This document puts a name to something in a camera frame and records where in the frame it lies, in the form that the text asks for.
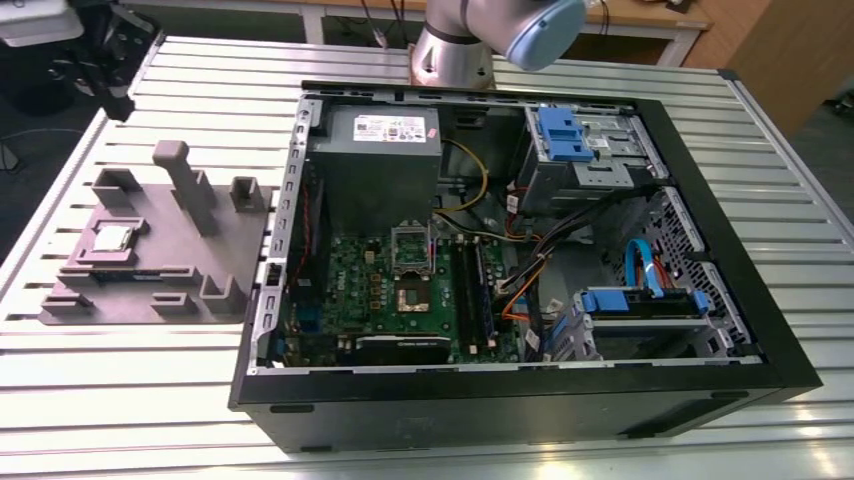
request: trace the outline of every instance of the gray 3d printed holder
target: gray 3d printed holder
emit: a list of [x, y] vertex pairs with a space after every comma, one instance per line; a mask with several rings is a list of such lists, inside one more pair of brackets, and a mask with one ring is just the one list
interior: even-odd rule
[[162, 141], [154, 162], [173, 185], [104, 169], [100, 199], [39, 316], [48, 325], [238, 323], [267, 226], [271, 188], [235, 177], [211, 186], [190, 148]]

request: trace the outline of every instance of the green motherboard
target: green motherboard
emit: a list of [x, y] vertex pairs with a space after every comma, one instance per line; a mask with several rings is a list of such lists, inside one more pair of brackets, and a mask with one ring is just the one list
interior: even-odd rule
[[[317, 312], [298, 311], [297, 319], [313, 315], [306, 340], [325, 342], [310, 345], [291, 363], [305, 366], [333, 366], [337, 356], [331, 349], [347, 348], [343, 343], [366, 335], [397, 335], [399, 337], [442, 337], [451, 340], [450, 357], [443, 363], [497, 363], [518, 361], [518, 331], [515, 325], [481, 334], [485, 323], [498, 322], [493, 314], [486, 286], [491, 287], [505, 278], [502, 246], [493, 240], [455, 237], [422, 242], [413, 238], [398, 238], [393, 249], [393, 237], [335, 237], [331, 245], [329, 281], [323, 306]], [[478, 273], [485, 281], [486, 303], [463, 310], [458, 305], [461, 289], [471, 288], [462, 271], [463, 263], [457, 252], [463, 246], [473, 249], [478, 244]], [[401, 272], [403, 263], [415, 263], [427, 258], [430, 271]]]

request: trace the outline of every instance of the sticker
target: sticker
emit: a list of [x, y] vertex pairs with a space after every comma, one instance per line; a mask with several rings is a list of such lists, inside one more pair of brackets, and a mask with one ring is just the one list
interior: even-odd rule
[[539, 350], [539, 337], [534, 333], [534, 330], [529, 328], [529, 333], [525, 334], [525, 341], [529, 343], [534, 350]]
[[515, 195], [507, 195], [507, 211], [510, 213], [519, 213], [519, 197]]
[[426, 135], [425, 117], [359, 115], [354, 123], [357, 142], [426, 143]]
[[609, 141], [605, 138], [588, 137], [588, 146], [590, 148], [609, 148]]

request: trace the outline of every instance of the motherboard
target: motherboard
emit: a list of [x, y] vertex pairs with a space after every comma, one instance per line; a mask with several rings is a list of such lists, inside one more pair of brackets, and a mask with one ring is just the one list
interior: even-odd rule
[[518, 362], [515, 325], [499, 324], [491, 309], [506, 275], [502, 246], [473, 236], [394, 233], [333, 239], [323, 303], [291, 311], [291, 366], [362, 363], [353, 357], [378, 351], [398, 362], [407, 355], [421, 356], [418, 363], [425, 356], [438, 364]]

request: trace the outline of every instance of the yellow cable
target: yellow cable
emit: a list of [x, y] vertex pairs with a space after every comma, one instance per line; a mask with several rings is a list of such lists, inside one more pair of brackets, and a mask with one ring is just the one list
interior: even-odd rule
[[481, 157], [475, 155], [475, 152], [473, 152], [466, 145], [459, 143], [457, 140], [451, 140], [450, 138], [445, 138], [442, 139], [442, 141], [457, 146], [457, 148], [459, 148], [463, 152], [466, 152], [466, 154], [471, 157], [471, 159], [478, 164], [478, 168], [481, 168], [481, 178], [482, 178], [481, 191], [478, 192], [478, 196], [475, 196], [475, 198], [473, 198], [469, 202], [463, 203], [462, 205], [458, 205], [455, 207], [449, 207], [449, 208], [438, 208], [435, 210], [439, 213], [450, 213], [450, 212], [459, 212], [461, 210], [466, 210], [469, 207], [471, 207], [475, 203], [481, 201], [481, 199], [486, 195], [486, 187], [490, 182], [490, 171], [486, 169], [486, 164], [483, 163], [483, 160], [481, 160]]

